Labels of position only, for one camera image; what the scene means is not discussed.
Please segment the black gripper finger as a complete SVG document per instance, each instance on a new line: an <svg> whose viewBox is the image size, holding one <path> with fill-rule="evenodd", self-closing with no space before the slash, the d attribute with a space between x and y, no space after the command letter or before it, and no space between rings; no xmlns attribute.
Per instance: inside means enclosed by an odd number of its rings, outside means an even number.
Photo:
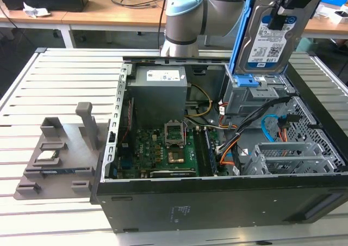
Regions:
<svg viewBox="0 0 348 246"><path fill-rule="evenodd" d="M275 5L272 7L270 14L270 21L268 28L270 30L282 30L288 15L283 7L284 0L276 0Z"/></svg>

